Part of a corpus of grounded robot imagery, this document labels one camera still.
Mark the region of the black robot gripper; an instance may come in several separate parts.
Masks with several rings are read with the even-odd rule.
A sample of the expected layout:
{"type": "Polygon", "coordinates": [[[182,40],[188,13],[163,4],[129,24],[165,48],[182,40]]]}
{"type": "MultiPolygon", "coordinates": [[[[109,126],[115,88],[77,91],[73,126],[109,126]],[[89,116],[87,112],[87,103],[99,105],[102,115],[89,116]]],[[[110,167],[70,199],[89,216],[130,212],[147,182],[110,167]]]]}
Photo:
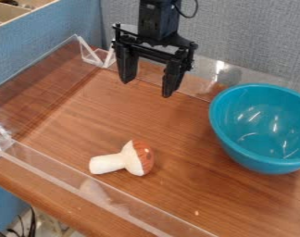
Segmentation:
{"type": "Polygon", "coordinates": [[[167,64],[162,77],[162,96],[170,97],[178,90],[185,70],[192,69],[193,53],[198,45],[178,34],[179,18],[192,19],[181,10],[182,0],[141,0],[138,25],[115,23],[113,47],[122,83],[137,77],[141,57],[167,64]]]}

